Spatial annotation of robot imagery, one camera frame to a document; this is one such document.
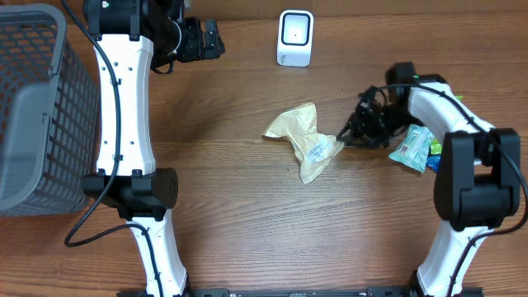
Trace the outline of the white barcode scanner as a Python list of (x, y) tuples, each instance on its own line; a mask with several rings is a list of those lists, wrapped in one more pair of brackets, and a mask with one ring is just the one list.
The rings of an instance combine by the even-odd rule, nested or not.
[(279, 18), (276, 62), (280, 66), (306, 68), (313, 47), (314, 16), (306, 10), (284, 10)]

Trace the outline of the beige snack bag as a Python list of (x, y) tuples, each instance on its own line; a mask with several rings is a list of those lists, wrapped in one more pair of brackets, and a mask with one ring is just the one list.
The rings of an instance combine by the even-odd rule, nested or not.
[(304, 184), (313, 182), (344, 148), (335, 135), (319, 133), (317, 123), (316, 106), (307, 102), (279, 114), (263, 133), (266, 138), (290, 141)]

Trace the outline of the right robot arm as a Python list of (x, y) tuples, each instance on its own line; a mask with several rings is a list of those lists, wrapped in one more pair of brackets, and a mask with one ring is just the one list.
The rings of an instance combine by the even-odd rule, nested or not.
[(513, 233), (527, 221), (502, 228), (527, 195), (521, 173), (521, 139), (512, 128), (499, 129), (455, 98), (439, 74), (417, 74), (413, 63), (394, 64), (382, 87), (359, 94), (359, 103), (337, 134), (347, 147), (388, 146), (398, 129), (428, 128), (442, 145), (434, 185), (441, 219), (426, 260), (408, 286), (375, 287), (368, 295), (480, 296), (463, 279), (486, 238)]

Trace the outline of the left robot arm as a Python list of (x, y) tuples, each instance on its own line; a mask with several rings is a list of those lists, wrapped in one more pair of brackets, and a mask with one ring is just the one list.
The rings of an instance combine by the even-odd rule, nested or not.
[(139, 248), (146, 275), (141, 296), (187, 296), (172, 210), (178, 177), (160, 168), (149, 128), (149, 75), (176, 62), (217, 59), (225, 51), (216, 20), (186, 17), (183, 1), (87, 0), (83, 15), (101, 87), (97, 170), (82, 178), (97, 205), (117, 210)]

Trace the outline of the blue wafer bar wrapper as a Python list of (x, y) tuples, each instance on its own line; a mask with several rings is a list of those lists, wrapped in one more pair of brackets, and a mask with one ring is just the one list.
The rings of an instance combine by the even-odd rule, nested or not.
[(438, 172), (440, 169), (441, 156), (440, 154), (429, 155), (426, 161), (426, 166), (433, 172)]

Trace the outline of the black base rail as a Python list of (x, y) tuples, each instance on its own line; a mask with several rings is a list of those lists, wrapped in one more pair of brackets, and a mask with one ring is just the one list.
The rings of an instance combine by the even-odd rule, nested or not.
[(184, 297), (419, 297), (415, 287), (371, 286), (363, 290), (243, 290), (190, 289)]

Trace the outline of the colourful Haribo candy bag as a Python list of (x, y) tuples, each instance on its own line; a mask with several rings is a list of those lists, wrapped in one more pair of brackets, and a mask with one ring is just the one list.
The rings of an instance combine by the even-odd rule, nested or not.
[(430, 155), (441, 155), (442, 145), (438, 139), (434, 139), (430, 146)]

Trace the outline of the green toilet tissue pack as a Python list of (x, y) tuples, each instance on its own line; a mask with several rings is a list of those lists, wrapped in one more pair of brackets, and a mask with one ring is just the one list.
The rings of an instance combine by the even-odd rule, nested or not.
[(402, 143), (389, 158), (411, 169), (424, 172), (434, 134), (425, 126), (411, 124)]

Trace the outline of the grey plastic mesh basket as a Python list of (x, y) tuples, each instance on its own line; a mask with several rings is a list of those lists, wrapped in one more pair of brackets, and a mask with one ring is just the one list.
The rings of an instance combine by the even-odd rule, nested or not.
[(1, 215), (82, 209), (100, 93), (48, 4), (1, 8)]

